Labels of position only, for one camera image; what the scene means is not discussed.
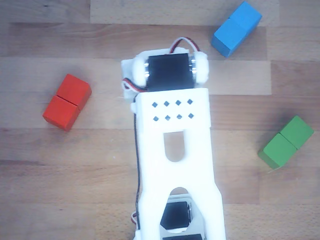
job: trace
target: black wire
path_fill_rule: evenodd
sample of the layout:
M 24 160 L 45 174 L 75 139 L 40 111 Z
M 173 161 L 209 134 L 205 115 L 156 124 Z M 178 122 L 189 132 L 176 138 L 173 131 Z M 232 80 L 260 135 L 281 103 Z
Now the black wire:
M 137 140 L 137 115 L 134 114 L 134 141 L 135 141 L 135 153 L 136 153 L 136 166 L 138 171 L 138 187 L 136 190 L 136 198 L 135 198 L 135 212 L 136 212 L 136 221 L 138 225 L 138 230 L 140 230 L 140 219 L 139 219 L 139 194 L 140 194 L 140 160 L 139 160 L 139 147 Z

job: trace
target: oval cutout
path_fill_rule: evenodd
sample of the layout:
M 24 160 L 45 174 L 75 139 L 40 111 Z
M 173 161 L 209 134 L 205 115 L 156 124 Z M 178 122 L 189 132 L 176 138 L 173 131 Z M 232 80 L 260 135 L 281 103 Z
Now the oval cutout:
M 169 132 L 163 134 L 165 155 L 171 162 L 179 162 L 185 156 L 184 132 Z

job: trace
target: cable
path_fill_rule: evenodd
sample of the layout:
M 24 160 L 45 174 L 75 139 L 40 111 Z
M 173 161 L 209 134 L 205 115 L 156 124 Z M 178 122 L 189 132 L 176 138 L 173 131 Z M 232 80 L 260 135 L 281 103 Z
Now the cable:
M 135 85 L 129 78 L 125 77 L 123 80 L 122 80 L 122 88 L 124 90 L 131 90 L 135 93 L 143 93 L 143 92 L 146 92 L 147 91 L 147 88 L 146 87 L 139 87 L 137 85 Z
M 137 173 L 138 173 L 138 187 L 136 190 L 136 198 L 135 198 L 135 212 L 136 212 L 136 221 L 138 225 L 138 229 L 140 229 L 140 220 L 139 220 L 139 194 L 140 194 L 140 159 L 139 159 L 139 147 L 138 147 L 138 137 L 137 137 L 137 115 L 133 116 L 134 121 L 134 142 L 135 142 L 135 153 L 136 153 L 136 165 L 137 165 Z
M 137 225 L 137 220 L 135 218 L 136 216 L 137 216 L 137 212 L 136 211 L 131 213 L 131 222 L 134 223 L 134 225 Z
M 188 44 L 191 45 L 191 47 L 193 48 L 193 51 L 195 52 L 199 52 L 200 51 L 200 48 L 198 47 L 198 45 L 189 37 L 186 37 L 186 36 L 181 36 L 179 38 L 177 38 L 171 45 L 170 47 L 170 51 L 169 53 L 172 54 L 176 47 L 179 45 L 179 43 L 182 41 L 182 40 L 185 40 Z

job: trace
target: red block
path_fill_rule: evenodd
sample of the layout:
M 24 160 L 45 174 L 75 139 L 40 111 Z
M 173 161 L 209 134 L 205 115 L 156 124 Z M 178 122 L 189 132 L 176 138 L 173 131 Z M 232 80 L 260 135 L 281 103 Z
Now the red block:
M 91 95 L 91 88 L 85 81 L 67 74 L 56 95 L 77 105 L 81 111 Z
M 91 95 L 88 83 L 67 74 L 43 113 L 44 119 L 58 128 L 69 131 Z
M 44 119 L 65 131 L 69 131 L 80 113 L 79 108 L 58 96 L 53 96 L 43 113 Z

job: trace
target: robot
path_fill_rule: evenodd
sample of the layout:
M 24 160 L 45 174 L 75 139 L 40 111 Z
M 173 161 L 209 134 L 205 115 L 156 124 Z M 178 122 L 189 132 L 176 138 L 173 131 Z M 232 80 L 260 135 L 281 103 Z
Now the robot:
M 193 53 L 178 47 L 187 41 Z M 170 48 L 121 61 L 124 98 L 131 102 L 138 189 L 133 240 L 226 240 L 222 196 L 211 147 L 207 55 L 188 37 Z M 185 155 L 168 160 L 164 134 L 183 132 Z M 140 181 L 143 190 L 140 194 Z M 188 193 L 170 195 L 175 188 Z

